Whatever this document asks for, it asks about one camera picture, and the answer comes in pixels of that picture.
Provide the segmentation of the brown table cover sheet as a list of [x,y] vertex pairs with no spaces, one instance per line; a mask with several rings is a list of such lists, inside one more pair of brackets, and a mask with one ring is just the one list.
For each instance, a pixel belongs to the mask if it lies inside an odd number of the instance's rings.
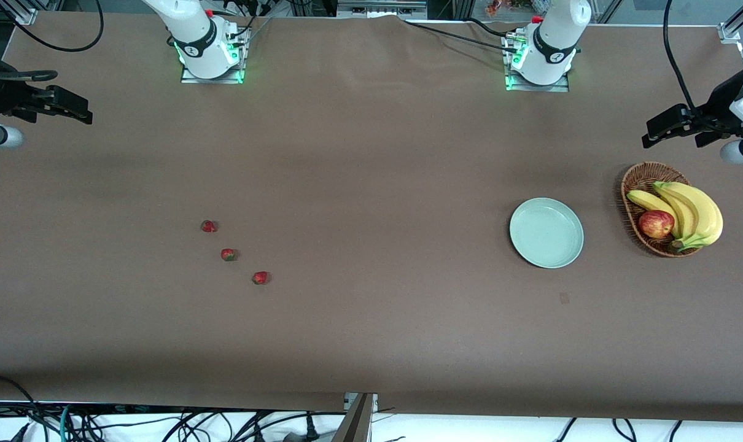
[[[187,85],[156,16],[108,14],[84,53],[15,33],[6,62],[94,122],[0,118],[26,138],[0,149],[0,375],[54,401],[743,421],[743,165],[643,149],[682,101],[658,28],[580,47],[568,93],[507,91],[496,51],[394,17],[274,19],[245,83]],[[630,234],[648,161],[714,199],[715,244]],[[582,222],[564,268],[511,242],[532,198]]]

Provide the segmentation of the red apple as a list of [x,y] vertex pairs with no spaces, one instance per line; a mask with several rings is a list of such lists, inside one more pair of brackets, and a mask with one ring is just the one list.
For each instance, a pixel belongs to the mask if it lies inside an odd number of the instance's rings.
[[663,210],[650,210],[644,212],[637,221],[639,232],[652,239],[664,239],[669,237],[674,230],[677,221],[674,216]]

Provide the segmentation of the pale green round plate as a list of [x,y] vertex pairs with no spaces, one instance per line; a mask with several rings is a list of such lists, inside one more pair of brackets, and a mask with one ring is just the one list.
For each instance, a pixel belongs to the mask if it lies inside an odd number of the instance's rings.
[[518,255],[538,268],[564,268],[584,248],[584,227],[578,215],[552,198],[532,198],[518,205],[508,230]]

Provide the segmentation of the aluminium frame profile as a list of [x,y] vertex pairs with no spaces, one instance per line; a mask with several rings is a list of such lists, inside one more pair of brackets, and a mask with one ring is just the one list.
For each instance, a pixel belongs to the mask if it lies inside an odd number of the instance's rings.
[[722,44],[739,43],[740,31],[743,28],[743,4],[727,20],[717,25],[718,36]]
[[12,18],[21,25],[31,25],[40,11],[38,0],[0,0],[1,18]]

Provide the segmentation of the grey device box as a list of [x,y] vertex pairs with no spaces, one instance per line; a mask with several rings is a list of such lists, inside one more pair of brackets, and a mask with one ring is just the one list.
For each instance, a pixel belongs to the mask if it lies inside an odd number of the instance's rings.
[[337,18],[398,16],[405,20],[427,20],[427,0],[337,0]]

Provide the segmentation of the brown wicker basket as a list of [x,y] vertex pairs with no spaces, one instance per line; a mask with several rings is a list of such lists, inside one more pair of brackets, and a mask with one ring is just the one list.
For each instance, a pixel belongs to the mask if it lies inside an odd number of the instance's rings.
[[[638,188],[638,190],[645,190],[647,192],[652,192],[653,191],[652,183],[655,181],[682,182],[683,184],[691,185],[691,182],[689,182],[688,179],[686,179],[686,177],[683,176],[682,173],[679,173],[677,169],[674,169],[673,167],[670,167],[669,165],[666,165],[665,163],[652,162],[652,161],[636,163],[636,165],[633,165],[632,167],[630,167],[623,174],[623,177],[620,182],[620,196],[619,196],[618,206],[625,213],[625,218],[627,219],[627,226],[628,226],[630,234],[633,235],[633,237],[635,237],[639,241],[639,243],[641,243],[641,245],[644,246],[644,248],[650,250],[650,252],[652,252],[655,255],[660,255],[655,250],[652,250],[650,247],[644,244],[644,242],[638,237],[638,235],[636,235],[636,232],[634,231],[634,227],[632,226],[632,222],[630,221],[630,218],[629,218],[629,210],[631,211],[638,210],[638,207],[627,204],[627,202],[625,201],[625,197],[624,197],[624,193],[630,190],[635,190],[636,188]],[[698,250],[694,250],[690,254],[678,255],[677,257],[668,257],[668,255],[660,255],[660,257],[666,257],[666,258],[687,257],[688,255],[695,254],[695,252],[697,252]]]

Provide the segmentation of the aluminium frame post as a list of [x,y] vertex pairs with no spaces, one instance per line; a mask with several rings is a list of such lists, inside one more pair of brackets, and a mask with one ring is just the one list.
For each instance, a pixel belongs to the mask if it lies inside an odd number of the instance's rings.
[[371,442],[372,417],[379,411],[378,395],[347,392],[346,414],[330,442]]

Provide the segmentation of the yellow banana bunch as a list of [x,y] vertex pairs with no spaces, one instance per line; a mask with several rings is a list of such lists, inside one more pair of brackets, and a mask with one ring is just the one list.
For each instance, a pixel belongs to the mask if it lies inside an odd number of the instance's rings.
[[[705,192],[682,182],[655,181],[652,192],[630,190],[624,193],[627,204],[638,207],[629,210],[636,235],[660,255],[677,257],[714,244],[723,233],[723,216],[716,202]],[[664,239],[652,239],[639,232],[639,216],[650,210],[663,210],[675,218],[672,234]]]

